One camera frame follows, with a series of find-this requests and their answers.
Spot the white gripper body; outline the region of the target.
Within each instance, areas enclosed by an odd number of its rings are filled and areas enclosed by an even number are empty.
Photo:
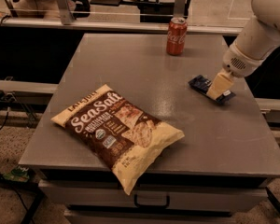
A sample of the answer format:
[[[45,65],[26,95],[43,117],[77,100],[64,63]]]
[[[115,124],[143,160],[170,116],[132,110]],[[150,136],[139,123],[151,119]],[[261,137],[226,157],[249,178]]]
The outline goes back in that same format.
[[[264,61],[265,52],[232,43],[223,55],[223,68],[234,77],[248,77]]]

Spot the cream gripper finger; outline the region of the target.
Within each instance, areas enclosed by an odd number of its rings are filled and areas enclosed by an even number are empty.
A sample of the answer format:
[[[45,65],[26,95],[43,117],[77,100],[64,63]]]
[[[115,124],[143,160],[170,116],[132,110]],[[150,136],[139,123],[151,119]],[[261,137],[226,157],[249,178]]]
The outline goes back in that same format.
[[[231,72],[221,69],[215,76],[206,95],[213,100],[216,100],[221,94],[229,90],[234,84],[234,76]]]

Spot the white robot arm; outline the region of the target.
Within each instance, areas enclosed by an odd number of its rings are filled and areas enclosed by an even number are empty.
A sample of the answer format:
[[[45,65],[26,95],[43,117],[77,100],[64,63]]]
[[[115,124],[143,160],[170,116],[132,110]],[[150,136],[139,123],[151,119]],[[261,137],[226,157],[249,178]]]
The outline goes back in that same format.
[[[280,47],[280,0],[251,0],[253,15],[223,56],[206,95],[216,100],[236,77],[248,77]]]

